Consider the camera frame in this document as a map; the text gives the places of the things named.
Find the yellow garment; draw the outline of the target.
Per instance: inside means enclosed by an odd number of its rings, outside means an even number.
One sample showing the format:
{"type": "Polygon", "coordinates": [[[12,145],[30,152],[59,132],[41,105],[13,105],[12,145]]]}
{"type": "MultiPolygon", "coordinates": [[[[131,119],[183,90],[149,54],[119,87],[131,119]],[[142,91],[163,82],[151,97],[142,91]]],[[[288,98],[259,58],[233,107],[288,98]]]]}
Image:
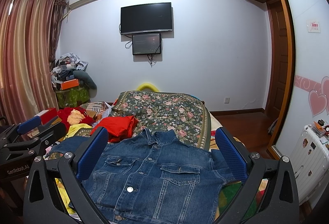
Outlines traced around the yellow garment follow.
{"type": "Polygon", "coordinates": [[[64,137],[65,139],[78,136],[78,137],[90,137],[90,133],[92,131],[92,126],[87,124],[75,124],[69,127],[67,134],[64,137]]]}

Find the blue denim jacket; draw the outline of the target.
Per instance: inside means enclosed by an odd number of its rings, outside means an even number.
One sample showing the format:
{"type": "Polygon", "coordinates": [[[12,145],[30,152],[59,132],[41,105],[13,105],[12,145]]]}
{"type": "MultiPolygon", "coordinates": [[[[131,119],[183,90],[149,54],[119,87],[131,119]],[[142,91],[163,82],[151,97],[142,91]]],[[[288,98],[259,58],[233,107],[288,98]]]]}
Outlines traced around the blue denim jacket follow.
{"type": "Polygon", "coordinates": [[[112,223],[212,223],[219,193],[233,181],[219,150],[145,129],[107,144],[82,186],[112,223]]]}

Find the wooden door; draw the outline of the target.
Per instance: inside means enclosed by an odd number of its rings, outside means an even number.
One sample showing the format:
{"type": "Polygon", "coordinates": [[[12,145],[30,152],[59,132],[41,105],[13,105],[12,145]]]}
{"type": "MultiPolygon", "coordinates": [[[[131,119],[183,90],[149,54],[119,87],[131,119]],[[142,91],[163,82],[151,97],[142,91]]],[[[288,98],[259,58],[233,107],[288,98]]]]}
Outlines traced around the wooden door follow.
{"type": "Polygon", "coordinates": [[[267,5],[270,20],[272,62],[265,114],[271,120],[276,120],[282,109],[287,82],[288,35],[282,2],[272,0],[267,5]]]}

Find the small black wall monitor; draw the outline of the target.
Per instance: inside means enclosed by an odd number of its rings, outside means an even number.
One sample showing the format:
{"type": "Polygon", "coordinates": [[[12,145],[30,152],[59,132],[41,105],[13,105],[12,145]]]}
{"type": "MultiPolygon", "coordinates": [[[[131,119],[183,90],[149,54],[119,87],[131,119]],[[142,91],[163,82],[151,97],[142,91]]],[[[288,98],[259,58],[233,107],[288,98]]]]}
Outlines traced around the small black wall monitor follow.
{"type": "Polygon", "coordinates": [[[157,55],[162,50],[160,33],[137,34],[132,36],[133,55],[157,55]]]}

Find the wall power socket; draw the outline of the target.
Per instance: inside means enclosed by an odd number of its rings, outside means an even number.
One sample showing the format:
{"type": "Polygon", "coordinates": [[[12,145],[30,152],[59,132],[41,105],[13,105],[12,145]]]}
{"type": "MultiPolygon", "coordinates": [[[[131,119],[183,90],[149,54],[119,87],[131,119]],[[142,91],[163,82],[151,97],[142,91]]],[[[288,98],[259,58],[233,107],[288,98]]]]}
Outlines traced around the wall power socket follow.
{"type": "Polygon", "coordinates": [[[225,104],[228,104],[229,101],[230,101],[230,98],[229,98],[229,97],[226,97],[226,98],[224,99],[224,103],[225,103],[225,104]]]}

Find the green patterned bag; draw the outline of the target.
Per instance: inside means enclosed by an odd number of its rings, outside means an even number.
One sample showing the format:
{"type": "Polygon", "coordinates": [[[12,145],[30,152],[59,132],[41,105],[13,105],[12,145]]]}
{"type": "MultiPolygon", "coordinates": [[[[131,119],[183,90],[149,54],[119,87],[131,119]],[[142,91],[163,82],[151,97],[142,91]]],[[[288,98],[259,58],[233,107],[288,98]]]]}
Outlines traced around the green patterned bag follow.
{"type": "Polygon", "coordinates": [[[73,87],[55,91],[59,108],[78,107],[90,100],[87,87],[73,87]]]}

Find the green floral bedspread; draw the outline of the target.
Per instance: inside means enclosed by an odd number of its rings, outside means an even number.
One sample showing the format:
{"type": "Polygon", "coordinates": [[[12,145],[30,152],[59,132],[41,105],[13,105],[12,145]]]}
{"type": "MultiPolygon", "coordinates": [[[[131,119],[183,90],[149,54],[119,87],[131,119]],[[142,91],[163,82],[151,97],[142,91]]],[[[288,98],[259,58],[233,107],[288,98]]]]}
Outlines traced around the green floral bedspread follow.
{"type": "Polygon", "coordinates": [[[210,148],[210,113],[204,103],[192,95],[125,91],[112,106],[110,115],[134,116],[138,120],[134,136],[144,128],[151,133],[173,130],[182,143],[204,150],[210,148]]]}

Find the yellow round cushion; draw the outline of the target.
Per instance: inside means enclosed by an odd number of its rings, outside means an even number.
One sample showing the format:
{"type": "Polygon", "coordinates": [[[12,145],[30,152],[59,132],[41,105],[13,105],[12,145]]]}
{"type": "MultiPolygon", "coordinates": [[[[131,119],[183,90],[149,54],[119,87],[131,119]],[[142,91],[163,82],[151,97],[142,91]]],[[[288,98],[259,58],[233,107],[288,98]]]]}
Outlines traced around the yellow round cushion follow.
{"type": "Polygon", "coordinates": [[[136,90],[138,90],[138,91],[150,90],[152,92],[159,92],[158,88],[155,85],[151,84],[151,83],[142,83],[141,85],[139,85],[137,87],[136,90]]]}

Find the red folded garment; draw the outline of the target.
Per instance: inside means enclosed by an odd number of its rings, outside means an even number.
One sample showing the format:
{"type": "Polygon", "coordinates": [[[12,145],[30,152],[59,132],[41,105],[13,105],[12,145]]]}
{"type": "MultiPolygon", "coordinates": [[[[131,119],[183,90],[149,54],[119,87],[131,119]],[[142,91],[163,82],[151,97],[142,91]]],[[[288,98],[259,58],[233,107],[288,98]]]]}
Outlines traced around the red folded garment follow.
{"type": "Polygon", "coordinates": [[[105,128],[108,132],[108,142],[118,143],[123,139],[131,138],[138,124],[134,116],[106,117],[103,118],[91,131],[91,135],[99,128],[105,128]]]}

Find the clutter pile of clothes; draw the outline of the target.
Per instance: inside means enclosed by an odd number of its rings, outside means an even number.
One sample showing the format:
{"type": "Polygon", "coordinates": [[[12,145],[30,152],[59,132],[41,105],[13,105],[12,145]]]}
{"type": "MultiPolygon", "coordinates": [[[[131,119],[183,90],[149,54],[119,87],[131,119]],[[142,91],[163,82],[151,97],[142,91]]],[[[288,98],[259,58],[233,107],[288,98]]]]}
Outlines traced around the clutter pile of clothes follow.
{"type": "Polygon", "coordinates": [[[72,78],[73,72],[76,70],[86,71],[88,62],[81,60],[74,53],[66,53],[61,55],[55,63],[55,67],[51,70],[51,82],[53,85],[61,84],[72,78]]]}

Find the white suitcase with stickers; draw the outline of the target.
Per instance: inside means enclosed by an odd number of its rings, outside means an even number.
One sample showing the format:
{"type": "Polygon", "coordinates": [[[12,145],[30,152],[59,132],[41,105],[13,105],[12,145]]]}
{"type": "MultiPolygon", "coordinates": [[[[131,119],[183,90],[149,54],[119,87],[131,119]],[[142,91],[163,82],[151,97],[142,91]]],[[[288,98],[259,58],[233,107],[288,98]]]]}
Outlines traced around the white suitcase with stickers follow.
{"type": "Polygon", "coordinates": [[[328,137],[319,137],[313,125],[304,126],[290,155],[299,203],[309,200],[328,173],[328,137]]]}

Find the orange box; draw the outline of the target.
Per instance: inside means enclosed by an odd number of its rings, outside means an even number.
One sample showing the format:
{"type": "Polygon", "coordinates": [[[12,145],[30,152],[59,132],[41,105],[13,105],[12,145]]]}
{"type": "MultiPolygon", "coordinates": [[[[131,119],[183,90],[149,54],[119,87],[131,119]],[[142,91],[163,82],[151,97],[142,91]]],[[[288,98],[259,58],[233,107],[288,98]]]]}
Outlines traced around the orange box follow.
{"type": "Polygon", "coordinates": [[[61,90],[67,90],[67,89],[78,87],[78,86],[79,86],[78,79],[67,80],[67,81],[61,83],[61,90]]]}

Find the red plush toy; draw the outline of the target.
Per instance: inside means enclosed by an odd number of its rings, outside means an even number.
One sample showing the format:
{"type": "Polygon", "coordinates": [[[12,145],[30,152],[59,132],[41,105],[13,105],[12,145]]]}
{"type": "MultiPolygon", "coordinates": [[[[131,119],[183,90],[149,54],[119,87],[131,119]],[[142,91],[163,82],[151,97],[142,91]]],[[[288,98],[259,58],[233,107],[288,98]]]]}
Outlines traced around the red plush toy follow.
{"type": "Polygon", "coordinates": [[[61,119],[61,122],[65,125],[66,131],[75,124],[87,124],[91,126],[95,123],[95,120],[88,115],[86,110],[81,107],[66,107],[57,111],[57,116],[61,119]]]}

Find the grey pillow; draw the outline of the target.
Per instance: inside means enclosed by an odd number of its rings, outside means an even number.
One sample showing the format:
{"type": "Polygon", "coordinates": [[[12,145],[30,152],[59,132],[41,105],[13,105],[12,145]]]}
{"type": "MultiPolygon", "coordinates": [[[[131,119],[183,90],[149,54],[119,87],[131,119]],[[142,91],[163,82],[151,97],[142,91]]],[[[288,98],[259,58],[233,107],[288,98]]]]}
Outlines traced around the grey pillow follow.
{"type": "Polygon", "coordinates": [[[78,80],[82,80],[83,83],[92,90],[97,90],[97,86],[94,82],[94,80],[92,80],[92,78],[89,76],[89,74],[85,71],[82,70],[74,70],[73,71],[73,76],[75,79],[78,80]]]}

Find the pink striped curtain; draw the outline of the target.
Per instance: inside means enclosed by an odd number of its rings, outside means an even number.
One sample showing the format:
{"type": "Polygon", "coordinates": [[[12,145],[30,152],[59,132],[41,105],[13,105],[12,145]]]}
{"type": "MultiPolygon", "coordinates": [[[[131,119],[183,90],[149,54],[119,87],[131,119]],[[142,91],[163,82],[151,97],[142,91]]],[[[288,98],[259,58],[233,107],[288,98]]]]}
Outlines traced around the pink striped curtain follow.
{"type": "Polygon", "coordinates": [[[57,108],[51,70],[66,0],[1,0],[1,115],[17,124],[57,108]]]}

